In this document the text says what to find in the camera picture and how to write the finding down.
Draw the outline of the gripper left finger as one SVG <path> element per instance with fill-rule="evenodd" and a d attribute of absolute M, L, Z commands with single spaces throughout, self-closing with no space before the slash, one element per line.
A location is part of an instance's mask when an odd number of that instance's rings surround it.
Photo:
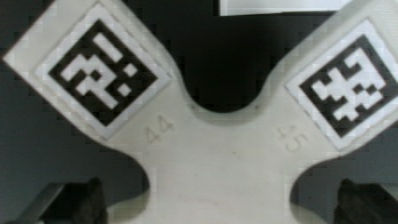
<path fill-rule="evenodd" d="M 108 224 L 99 179 L 49 183 L 10 224 Z"/>

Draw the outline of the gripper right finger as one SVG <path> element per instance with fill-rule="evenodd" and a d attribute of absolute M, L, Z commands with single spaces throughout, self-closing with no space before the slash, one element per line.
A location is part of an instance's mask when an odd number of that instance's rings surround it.
<path fill-rule="evenodd" d="M 398 224 L 398 184 L 341 181 L 334 224 Z"/>

